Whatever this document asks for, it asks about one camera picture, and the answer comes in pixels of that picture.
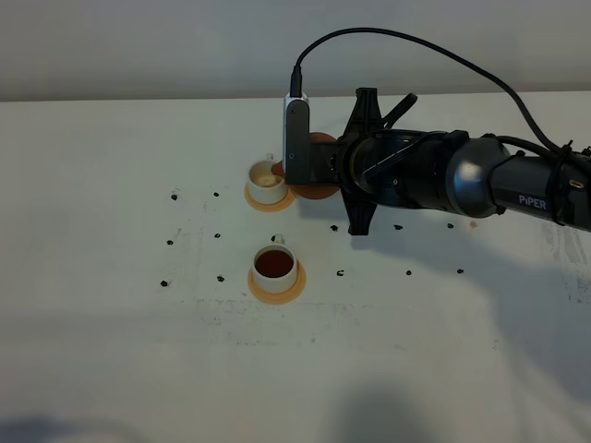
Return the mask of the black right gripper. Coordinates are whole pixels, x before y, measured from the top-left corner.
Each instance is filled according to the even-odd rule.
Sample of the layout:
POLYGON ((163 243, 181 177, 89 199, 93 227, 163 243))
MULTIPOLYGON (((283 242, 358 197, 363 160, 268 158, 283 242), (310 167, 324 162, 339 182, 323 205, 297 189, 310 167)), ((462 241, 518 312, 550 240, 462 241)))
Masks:
POLYGON ((380 204, 380 184, 365 178, 364 172, 383 157, 380 152, 383 128, 378 90, 358 88, 354 109, 344 133, 337 139, 336 169, 350 235, 368 235, 380 204))

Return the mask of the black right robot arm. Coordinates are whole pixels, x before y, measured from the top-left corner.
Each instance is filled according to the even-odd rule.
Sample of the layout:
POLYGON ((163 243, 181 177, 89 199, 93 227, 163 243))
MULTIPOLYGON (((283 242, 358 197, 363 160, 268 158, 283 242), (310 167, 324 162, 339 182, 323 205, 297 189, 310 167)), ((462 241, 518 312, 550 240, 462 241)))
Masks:
POLYGON ((368 234, 378 206, 474 219, 514 210, 589 230, 589 150, 493 134, 472 138, 463 130, 397 129, 415 94, 387 114, 380 112, 376 90, 359 89, 356 95, 333 158, 350 234, 368 234))

